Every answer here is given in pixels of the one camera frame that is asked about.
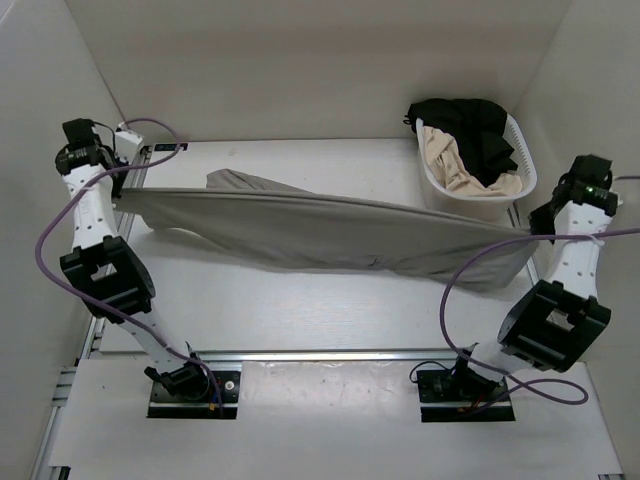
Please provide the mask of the grey trousers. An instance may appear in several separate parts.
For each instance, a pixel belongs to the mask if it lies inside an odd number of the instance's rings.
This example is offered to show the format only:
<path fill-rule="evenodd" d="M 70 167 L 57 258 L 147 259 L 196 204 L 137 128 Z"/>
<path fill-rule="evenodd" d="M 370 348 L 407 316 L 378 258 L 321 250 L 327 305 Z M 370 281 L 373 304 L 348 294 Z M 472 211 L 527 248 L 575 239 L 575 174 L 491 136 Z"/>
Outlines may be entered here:
<path fill-rule="evenodd" d="M 316 194 L 247 173 L 208 174 L 203 189 L 127 188 L 117 210 L 181 229 L 222 254 L 290 270 L 389 271 L 483 291 L 503 288 L 538 244 L 528 233 L 433 210 Z"/>

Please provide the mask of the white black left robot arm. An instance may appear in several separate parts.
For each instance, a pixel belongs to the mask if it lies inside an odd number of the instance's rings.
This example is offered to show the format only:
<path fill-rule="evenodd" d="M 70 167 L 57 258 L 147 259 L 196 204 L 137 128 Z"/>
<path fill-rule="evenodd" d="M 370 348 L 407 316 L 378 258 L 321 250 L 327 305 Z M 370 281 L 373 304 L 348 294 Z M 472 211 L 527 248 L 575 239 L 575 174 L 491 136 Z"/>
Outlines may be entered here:
<path fill-rule="evenodd" d="M 66 144 L 55 158 L 74 200 L 74 237 L 70 253 L 59 260 L 69 284 L 83 293 L 96 317 L 127 331 L 149 355 L 146 376 L 170 395 L 207 400 L 211 380 L 189 345 L 167 337 L 153 311 L 155 287 L 150 273 L 118 231 L 113 202 L 139 159 L 144 140 L 123 126 L 104 143 L 98 122 L 79 118 L 64 123 Z"/>

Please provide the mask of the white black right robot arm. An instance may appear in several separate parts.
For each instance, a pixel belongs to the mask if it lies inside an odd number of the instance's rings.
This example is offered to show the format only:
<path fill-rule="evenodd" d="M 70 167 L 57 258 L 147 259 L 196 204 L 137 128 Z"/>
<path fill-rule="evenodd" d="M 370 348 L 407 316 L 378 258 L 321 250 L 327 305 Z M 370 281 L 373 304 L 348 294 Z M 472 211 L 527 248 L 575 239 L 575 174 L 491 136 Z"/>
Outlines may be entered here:
<path fill-rule="evenodd" d="M 611 312 L 597 299 L 596 269 L 604 232 L 616 214 L 610 161 L 577 157 L 546 204 L 529 215 L 534 235 L 553 236 L 546 278 L 509 311 L 496 340 L 465 350 L 449 375 L 460 399 L 489 395 L 523 369 L 567 371 L 608 325 Z"/>

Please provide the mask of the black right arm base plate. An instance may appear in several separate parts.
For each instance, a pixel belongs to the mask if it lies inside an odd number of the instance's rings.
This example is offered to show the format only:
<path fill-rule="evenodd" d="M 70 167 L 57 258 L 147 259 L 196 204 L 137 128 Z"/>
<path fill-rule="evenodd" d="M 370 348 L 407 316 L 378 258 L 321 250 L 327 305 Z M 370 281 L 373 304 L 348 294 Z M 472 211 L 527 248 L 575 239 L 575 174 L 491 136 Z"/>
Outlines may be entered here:
<path fill-rule="evenodd" d="M 409 372 L 418 389 L 422 423 L 489 423 L 515 420 L 506 382 L 483 380 L 464 362 L 452 367 L 427 360 Z"/>

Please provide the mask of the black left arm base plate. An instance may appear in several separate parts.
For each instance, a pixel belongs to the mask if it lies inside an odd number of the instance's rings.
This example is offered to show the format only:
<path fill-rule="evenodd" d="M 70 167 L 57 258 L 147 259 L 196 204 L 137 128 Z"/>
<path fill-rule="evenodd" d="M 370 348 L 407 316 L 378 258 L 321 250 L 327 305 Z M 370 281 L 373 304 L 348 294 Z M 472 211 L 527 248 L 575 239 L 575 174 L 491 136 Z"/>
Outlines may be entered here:
<path fill-rule="evenodd" d="M 222 408 L 215 389 L 210 386 L 196 389 L 186 396 L 170 394 L 160 382 L 152 384 L 147 417 L 150 419 L 175 420 L 235 420 L 241 391 L 240 370 L 214 371 L 222 395 Z"/>

